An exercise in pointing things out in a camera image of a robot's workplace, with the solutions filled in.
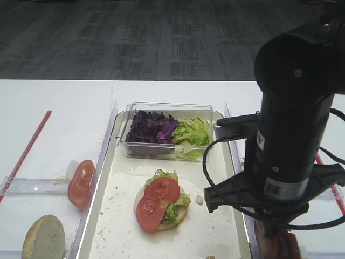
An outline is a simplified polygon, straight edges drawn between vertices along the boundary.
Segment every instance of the white tray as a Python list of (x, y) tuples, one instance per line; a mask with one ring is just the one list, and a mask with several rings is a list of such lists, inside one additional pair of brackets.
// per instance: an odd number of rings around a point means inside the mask
[[(224, 206), (210, 214), (205, 203), (195, 203), (195, 196), (203, 196), (209, 186), (201, 163), (127, 158), (116, 137), (123, 127), (123, 116), (122, 112), (116, 118), (79, 258), (251, 258), (241, 213)], [(221, 117), (213, 113), (214, 120)], [(215, 182), (233, 175), (227, 143), (217, 145), (209, 156), (208, 169)], [(177, 228), (146, 233), (135, 218), (134, 200), (158, 168), (176, 170), (192, 203)]]

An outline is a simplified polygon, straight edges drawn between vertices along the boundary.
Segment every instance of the red straw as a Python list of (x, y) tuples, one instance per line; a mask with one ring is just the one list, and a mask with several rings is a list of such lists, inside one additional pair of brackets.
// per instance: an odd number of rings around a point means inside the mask
[(34, 142), (36, 141), (36, 139), (38, 138), (39, 134), (41, 133), (44, 125), (47, 123), (49, 117), (50, 117), (50, 114), (52, 112), (51, 111), (47, 111), (46, 114), (44, 115), (43, 117), (43, 120), (41, 121), (41, 123), (39, 124), (36, 132), (34, 133), (34, 135), (32, 136), (29, 144), (26, 146), (22, 156), (19, 158), (16, 166), (14, 167), (14, 169), (12, 170), (12, 173), (10, 174), (10, 177), (8, 178), (8, 181), (5, 185), (5, 188), (4, 188), (4, 193), (3, 193), (3, 196), (0, 196), (0, 202), (2, 201), (2, 199), (4, 198), (4, 195), (5, 195), (5, 192), (7, 191), (7, 189), (9, 188), (9, 186), (11, 185), (11, 182), (13, 180), (13, 178), (16, 176), (16, 174), (18, 173), (22, 163), (24, 162), (27, 154), (29, 153), (31, 147), (33, 146)]
[[(317, 155), (317, 157), (316, 157), (316, 163), (323, 164), (322, 159), (319, 155)], [(338, 203), (338, 206), (341, 210), (341, 213), (343, 214), (343, 216), (345, 216), (345, 204), (344, 204), (344, 201), (340, 198), (338, 190), (335, 188), (335, 186), (332, 186), (330, 189), (334, 195), (336, 203)]]

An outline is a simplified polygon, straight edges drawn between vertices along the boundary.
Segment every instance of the gray carpet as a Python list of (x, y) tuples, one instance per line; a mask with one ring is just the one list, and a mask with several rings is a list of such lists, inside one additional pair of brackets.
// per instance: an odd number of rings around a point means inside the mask
[(0, 0), (0, 79), (254, 80), (260, 46), (320, 13), (297, 0)]

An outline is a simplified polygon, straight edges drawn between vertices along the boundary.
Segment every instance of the white table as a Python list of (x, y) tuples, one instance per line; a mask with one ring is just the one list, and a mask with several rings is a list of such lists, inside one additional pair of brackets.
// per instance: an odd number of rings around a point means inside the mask
[[(227, 101), (236, 116), (260, 110), (261, 97), (256, 82), (0, 80), (0, 181), (12, 171), (47, 110), (52, 115), (18, 177), (60, 177), (71, 159), (80, 162), (88, 158), (96, 163), (115, 100), (119, 111), (133, 101), (149, 101), (210, 104), (221, 113)], [(344, 100), (337, 96), (333, 107), (345, 111)], [(345, 149), (340, 143), (345, 141), (341, 139), (344, 127), (341, 120), (331, 116), (322, 142), (323, 147), (343, 158)], [(321, 157), (325, 163), (333, 163), (323, 153)], [(329, 219), (322, 213), (326, 210), (333, 213), (330, 219), (341, 215), (335, 202), (318, 202), (299, 223), (312, 218), (325, 221)], [(332, 239), (344, 230), (345, 226), (330, 229), (328, 242), (325, 236), (320, 240), (317, 231), (298, 235), (300, 242), (308, 242), (309, 250), (345, 251), (341, 242)]]

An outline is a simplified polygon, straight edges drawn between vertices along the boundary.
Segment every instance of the clear plastic container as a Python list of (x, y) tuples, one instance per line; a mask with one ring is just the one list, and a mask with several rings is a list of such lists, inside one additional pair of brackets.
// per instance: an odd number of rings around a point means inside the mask
[(120, 145), (125, 149), (126, 156), (134, 158), (173, 159), (201, 161), (207, 146), (184, 146), (174, 144), (142, 143), (126, 141), (133, 118), (139, 110), (157, 112), (176, 120), (199, 118), (206, 123), (210, 142), (213, 141), (212, 107), (210, 105), (163, 104), (135, 102), (127, 106), (124, 116), (125, 125), (120, 136)]

